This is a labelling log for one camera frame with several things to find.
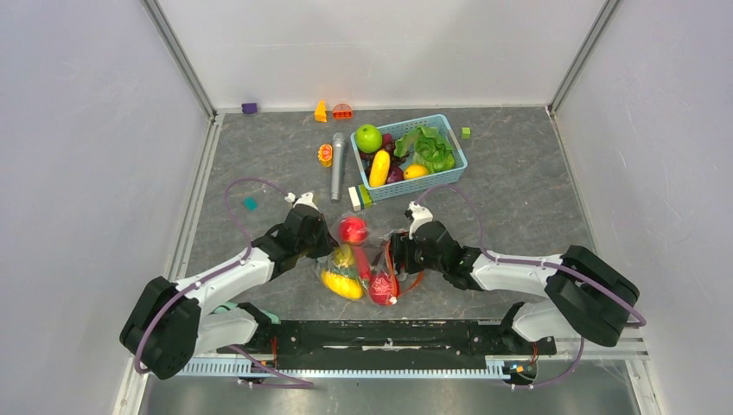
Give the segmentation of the yellow-green toy fruit slice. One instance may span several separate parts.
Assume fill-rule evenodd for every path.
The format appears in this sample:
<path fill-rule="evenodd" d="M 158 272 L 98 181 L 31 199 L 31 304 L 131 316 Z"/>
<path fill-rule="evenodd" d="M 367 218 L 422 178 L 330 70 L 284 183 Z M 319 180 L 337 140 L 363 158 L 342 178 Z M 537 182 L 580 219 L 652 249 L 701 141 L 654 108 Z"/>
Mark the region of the yellow-green toy fruit slice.
<path fill-rule="evenodd" d="M 350 269 L 355 266 L 355 257 L 350 245 L 338 246 L 332 254 L 332 263 L 337 269 Z"/>

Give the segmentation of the red toy apple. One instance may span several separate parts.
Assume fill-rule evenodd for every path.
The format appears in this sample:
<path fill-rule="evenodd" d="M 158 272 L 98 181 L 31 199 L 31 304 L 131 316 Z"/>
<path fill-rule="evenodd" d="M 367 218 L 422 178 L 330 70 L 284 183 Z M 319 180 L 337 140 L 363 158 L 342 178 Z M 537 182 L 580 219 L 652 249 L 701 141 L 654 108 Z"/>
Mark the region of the red toy apple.
<path fill-rule="evenodd" d="M 369 230 L 363 219 L 357 216 L 349 216 L 339 224 L 338 234 L 343 243 L 358 246 L 368 238 Z"/>

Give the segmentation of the red toy chili pepper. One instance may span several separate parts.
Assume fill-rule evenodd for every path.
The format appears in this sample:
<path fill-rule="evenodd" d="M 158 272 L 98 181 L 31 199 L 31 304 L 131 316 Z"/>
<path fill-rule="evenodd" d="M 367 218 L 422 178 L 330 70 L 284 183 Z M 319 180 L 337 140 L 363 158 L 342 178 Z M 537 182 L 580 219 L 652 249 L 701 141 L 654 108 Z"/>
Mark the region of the red toy chili pepper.
<path fill-rule="evenodd" d="M 361 246 L 352 246 L 352 253 L 357 267 L 357 272 L 362 281 L 368 281 L 372 277 L 371 263 Z"/>

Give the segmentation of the red toy tomato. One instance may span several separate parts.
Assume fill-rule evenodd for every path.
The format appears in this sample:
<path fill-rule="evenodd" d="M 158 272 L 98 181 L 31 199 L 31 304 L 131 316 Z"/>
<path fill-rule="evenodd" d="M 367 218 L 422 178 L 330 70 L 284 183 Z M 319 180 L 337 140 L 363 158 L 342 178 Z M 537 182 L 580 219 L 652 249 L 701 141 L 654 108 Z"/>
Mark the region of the red toy tomato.
<path fill-rule="evenodd" d="M 377 305 L 394 305 L 398 297 L 396 278 L 387 272 L 375 273 L 369 279 L 367 292 L 371 300 Z"/>

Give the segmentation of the clear zip top bag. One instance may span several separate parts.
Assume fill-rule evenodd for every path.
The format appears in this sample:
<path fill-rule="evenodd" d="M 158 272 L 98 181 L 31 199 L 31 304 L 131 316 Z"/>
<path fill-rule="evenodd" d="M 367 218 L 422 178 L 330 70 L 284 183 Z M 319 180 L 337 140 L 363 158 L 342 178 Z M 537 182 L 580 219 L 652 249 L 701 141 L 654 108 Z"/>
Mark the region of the clear zip top bag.
<path fill-rule="evenodd" d="M 423 271 L 398 264 L 397 248 L 405 229 L 375 233 L 359 215 L 343 214 L 329 230 L 336 247 L 316 260 L 315 273 L 339 297 L 388 307 L 422 283 Z"/>

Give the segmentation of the yellow toy mango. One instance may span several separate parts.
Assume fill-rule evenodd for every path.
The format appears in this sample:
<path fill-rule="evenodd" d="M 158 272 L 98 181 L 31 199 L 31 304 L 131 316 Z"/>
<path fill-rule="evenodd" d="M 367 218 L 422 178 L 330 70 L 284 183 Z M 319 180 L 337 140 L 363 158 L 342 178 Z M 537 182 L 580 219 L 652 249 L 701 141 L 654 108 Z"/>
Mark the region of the yellow toy mango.
<path fill-rule="evenodd" d="M 358 300 L 363 296 L 361 284 L 351 277 L 332 271 L 322 271 L 321 280 L 329 290 L 340 297 L 349 300 Z"/>

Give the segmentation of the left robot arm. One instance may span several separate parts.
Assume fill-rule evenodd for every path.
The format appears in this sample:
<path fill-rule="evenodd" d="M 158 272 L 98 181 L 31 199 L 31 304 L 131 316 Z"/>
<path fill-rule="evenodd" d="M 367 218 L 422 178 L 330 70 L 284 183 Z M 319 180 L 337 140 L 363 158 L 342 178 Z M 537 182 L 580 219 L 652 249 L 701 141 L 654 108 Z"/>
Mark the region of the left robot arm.
<path fill-rule="evenodd" d="M 299 259 L 326 257 L 336 246 L 316 205 L 299 199 L 284 222 L 224 263 L 177 282 L 150 280 L 119 341 L 143 373 L 152 372 L 161 380 L 181 372 L 197 354 L 230 345 L 261 352 L 271 343 L 265 314 L 252 306 L 224 312 L 217 308 L 292 270 Z"/>

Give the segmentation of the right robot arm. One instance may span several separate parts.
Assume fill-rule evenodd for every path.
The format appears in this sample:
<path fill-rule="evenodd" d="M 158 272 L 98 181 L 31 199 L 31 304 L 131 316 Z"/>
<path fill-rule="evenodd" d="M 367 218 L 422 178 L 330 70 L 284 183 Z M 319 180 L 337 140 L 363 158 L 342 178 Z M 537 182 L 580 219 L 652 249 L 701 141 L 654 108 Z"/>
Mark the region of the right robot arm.
<path fill-rule="evenodd" d="M 637 286 L 584 246 L 549 257 L 507 256 L 463 246 L 440 221 L 390 238 L 398 273 L 435 271 L 463 291 L 513 291 L 540 297 L 505 315 L 501 346 L 520 353 L 546 337 L 581 337 L 612 348 L 639 300 Z"/>

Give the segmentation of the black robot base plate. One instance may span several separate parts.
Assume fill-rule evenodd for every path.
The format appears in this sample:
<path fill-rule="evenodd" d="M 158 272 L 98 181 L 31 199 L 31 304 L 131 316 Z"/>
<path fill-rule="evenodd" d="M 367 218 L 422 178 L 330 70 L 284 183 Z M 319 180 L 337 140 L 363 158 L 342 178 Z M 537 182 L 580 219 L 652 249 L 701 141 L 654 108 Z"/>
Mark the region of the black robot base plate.
<path fill-rule="evenodd" d="M 555 355 L 553 338 L 529 342 L 478 320 L 275 320 L 251 303 L 236 310 L 258 325 L 243 345 L 270 354 L 278 369 L 480 369 L 488 356 Z"/>

